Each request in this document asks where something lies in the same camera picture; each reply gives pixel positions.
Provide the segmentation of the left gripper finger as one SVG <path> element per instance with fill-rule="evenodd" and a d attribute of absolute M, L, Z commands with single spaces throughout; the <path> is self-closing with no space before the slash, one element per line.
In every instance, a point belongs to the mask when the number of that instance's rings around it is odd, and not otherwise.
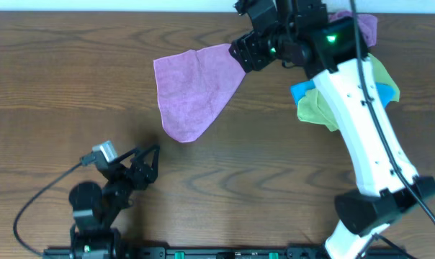
<path fill-rule="evenodd" d="M 134 172 L 143 176 L 157 176 L 159 166 L 160 147 L 152 145 L 146 150 L 138 150 L 134 158 L 130 160 Z"/>
<path fill-rule="evenodd" d="M 122 154 L 121 156 L 119 156 L 118 158 L 115 158 L 111 164 L 112 165 L 116 165 L 116 164 L 121 164 L 122 161 L 126 160 L 127 158 L 129 158 L 132 155 L 137 155 L 140 152 L 140 149 L 138 147 L 133 148 L 132 150 Z"/>

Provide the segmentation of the purple microfiber cloth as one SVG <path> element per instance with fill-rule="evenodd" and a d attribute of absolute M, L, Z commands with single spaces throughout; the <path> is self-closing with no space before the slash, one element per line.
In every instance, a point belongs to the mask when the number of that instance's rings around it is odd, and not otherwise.
<path fill-rule="evenodd" d="M 214 45 L 153 61 L 161 123 L 177 142 L 197 140 L 243 81 L 246 72 L 229 48 Z"/>

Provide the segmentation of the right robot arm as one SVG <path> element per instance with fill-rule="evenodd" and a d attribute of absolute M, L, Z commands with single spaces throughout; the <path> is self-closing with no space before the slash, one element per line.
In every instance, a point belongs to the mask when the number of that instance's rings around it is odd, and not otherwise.
<path fill-rule="evenodd" d="M 363 258 L 404 214 L 435 195 L 403 152 L 382 105 L 356 13 L 330 22 L 321 1 L 238 0 L 252 30 L 230 54 L 245 72 L 275 60 L 300 66 L 329 105 L 354 167 L 356 188 L 334 200 L 339 221 L 326 240 L 328 258 Z"/>

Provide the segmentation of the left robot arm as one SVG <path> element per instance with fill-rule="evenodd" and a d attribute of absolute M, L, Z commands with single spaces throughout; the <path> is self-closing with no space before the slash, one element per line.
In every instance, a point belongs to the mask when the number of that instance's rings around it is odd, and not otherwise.
<path fill-rule="evenodd" d="M 81 158 L 107 179 L 104 186 L 92 181 L 74 186 L 69 194 L 75 226 L 71 230 L 70 258 L 125 258 L 120 233 L 112 223 L 132 206 L 134 191 L 144 191 L 158 178 L 160 147 L 136 147 L 118 155 L 110 141 L 96 145 Z"/>

